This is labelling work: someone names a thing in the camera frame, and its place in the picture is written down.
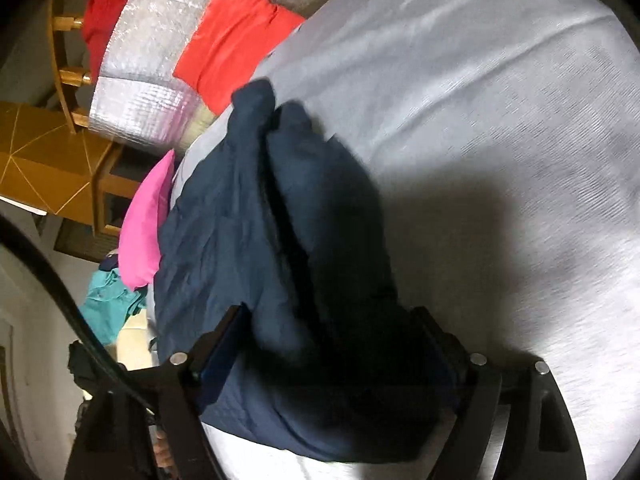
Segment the person's left hand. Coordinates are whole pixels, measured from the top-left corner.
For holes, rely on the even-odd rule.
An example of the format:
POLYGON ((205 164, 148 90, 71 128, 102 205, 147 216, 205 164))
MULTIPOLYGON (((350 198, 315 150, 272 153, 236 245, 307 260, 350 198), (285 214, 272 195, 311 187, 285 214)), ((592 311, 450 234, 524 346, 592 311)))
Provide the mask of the person's left hand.
POLYGON ((176 464, 172 457, 166 434, 160 428, 155 428, 154 430, 153 451, 158 468, 169 474, 171 478, 177 479, 176 464))

